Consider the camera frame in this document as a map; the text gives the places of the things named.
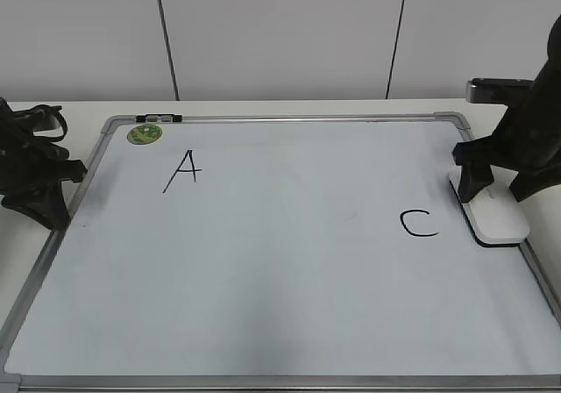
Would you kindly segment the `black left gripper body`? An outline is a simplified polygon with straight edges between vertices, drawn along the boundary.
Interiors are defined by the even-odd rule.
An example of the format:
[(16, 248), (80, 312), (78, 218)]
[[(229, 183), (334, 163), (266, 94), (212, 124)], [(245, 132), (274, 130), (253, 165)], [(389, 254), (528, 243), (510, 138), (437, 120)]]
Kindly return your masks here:
[[(58, 136), (60, 128), (35, 132)], [(57, 182), (82, 182), (87, 169), (80, 160), (71, 160), (69, 151), (56, 143), (34, 140), (20, 129), (14, 110), (1, 100), (1, 194), (17, 194)]]

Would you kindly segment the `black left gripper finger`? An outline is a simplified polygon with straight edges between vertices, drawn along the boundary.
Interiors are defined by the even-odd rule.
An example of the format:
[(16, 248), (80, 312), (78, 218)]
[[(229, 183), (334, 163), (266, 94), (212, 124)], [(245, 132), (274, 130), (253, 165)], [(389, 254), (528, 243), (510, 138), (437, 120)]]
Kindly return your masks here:
[[(34, 140), (45, 143), (56, 143), (62, 141), (67, 135), (67, 121), (61, 115), (60, 105), (36, 105), (28, 110), (14, 111), (14, 119), (18, 127)], [(56, 128), (62, 130), (58, 136), (41, 136), (35, 132), (50, 131)]]
[(4, 196), (1, 205), (35, 220), (49, 230), (64, 230), (70, 215), (61, 186), (46, 186)]

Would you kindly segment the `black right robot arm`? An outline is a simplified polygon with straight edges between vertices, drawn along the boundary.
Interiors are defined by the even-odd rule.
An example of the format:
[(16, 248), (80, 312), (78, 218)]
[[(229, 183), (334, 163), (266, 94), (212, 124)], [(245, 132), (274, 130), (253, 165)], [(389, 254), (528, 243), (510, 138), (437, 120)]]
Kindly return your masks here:
[(560, 184), (559, 20), (551, 28), (547, 60), (535, 79), (473, 78), (466, 84), (465, 100), (507, 109), (490, 135), (460, 142), (452, 150), (461, 167), (461, 203), (494, 182), (493, 167), (517, 173), (509, 189), (518, 202)]

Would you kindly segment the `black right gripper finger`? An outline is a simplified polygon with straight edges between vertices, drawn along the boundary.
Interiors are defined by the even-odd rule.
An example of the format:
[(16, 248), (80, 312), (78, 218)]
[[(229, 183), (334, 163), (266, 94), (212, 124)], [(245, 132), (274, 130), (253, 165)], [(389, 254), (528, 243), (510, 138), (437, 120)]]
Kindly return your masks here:
[(487, 164), (468, 162), (462, 166), (458, 198), (462, 204), (471, 202), (484, 188), (494, 182), (492, 169)]
[(509, 189), (517, 202), (521, 202), (539, 191), (561, 183), (560, 167), (540, 171), (537, 174), (519, 173), (510, 183)]

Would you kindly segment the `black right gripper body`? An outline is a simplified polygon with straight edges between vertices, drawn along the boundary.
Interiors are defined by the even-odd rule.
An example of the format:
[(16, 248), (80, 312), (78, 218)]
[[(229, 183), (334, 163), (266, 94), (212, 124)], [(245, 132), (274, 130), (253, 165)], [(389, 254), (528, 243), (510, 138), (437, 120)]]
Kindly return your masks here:
[(458, 143), (452, 150), (461, 167), (495, 166), (526, 176), (560, 174), (560, 100), (503, 100), (507, 109), (492, 133)]

